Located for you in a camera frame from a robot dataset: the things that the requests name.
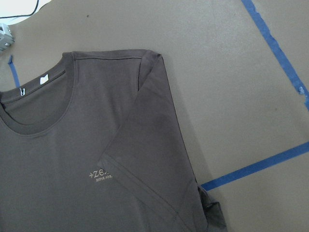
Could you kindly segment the dark brown t-shirt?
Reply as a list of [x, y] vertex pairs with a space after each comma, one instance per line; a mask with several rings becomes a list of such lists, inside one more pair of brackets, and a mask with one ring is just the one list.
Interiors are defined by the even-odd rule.
[[197, 183], [165, 64], [68, 52], [0, 94], [3, 232], [225, 232]]

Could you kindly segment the aluminium frame post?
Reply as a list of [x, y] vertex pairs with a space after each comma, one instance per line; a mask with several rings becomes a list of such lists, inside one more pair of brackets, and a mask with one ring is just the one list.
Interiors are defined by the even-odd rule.
[[0, 52], [2, 53], [9, 46], [15, 42], [15, 39], [11, 33], [11, 30], [8, 25], [1, 23], [0, 24]]

